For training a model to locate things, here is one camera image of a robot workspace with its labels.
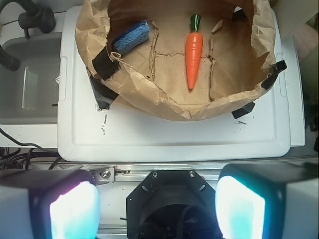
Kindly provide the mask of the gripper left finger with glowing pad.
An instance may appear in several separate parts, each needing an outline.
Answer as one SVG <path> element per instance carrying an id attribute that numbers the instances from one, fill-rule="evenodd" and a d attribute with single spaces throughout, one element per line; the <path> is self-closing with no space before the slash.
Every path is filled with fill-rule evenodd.
<path id="1" fill-rule="evenodd" d="M 86 170 L 0 173 L 2 239 L 94 239 L 100 194 Z"/>

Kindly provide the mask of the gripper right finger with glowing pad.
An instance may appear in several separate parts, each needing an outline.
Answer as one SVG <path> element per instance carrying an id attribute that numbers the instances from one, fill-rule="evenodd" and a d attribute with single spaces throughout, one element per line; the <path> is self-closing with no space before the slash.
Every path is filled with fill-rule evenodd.
<path id="1" fill-rule="evenodd" d="M 219 175 L 215 207 L 227 239 L 317 239 L 319 166 L 227 164 Z"/>

